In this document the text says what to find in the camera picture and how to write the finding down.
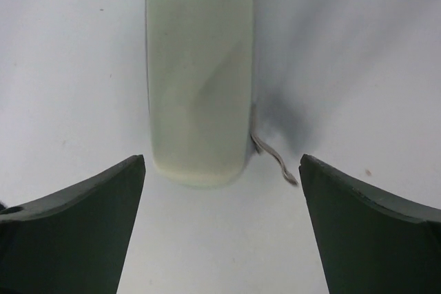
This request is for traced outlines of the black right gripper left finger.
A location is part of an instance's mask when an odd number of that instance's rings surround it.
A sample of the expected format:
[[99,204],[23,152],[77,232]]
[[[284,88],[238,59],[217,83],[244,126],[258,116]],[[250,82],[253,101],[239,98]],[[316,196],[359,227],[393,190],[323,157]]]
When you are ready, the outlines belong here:
[[142,155],[1,206],[2,293],[116,293],[145,179]]

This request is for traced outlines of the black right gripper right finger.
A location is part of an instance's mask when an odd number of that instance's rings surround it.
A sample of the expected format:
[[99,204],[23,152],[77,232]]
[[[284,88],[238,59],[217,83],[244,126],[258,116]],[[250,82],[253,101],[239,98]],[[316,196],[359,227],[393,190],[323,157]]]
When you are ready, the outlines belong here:
[[302,190],[330,293],[439,293],[440,210],[310,155]]

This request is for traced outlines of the pale green glasses case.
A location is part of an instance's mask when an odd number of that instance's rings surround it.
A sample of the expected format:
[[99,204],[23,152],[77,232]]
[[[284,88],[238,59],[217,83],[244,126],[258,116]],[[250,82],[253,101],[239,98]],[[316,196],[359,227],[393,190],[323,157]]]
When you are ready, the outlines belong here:
[[198,188],[237,178],[253,153],[280,154],[257,133],[254,0],[145,0],[152,159]]

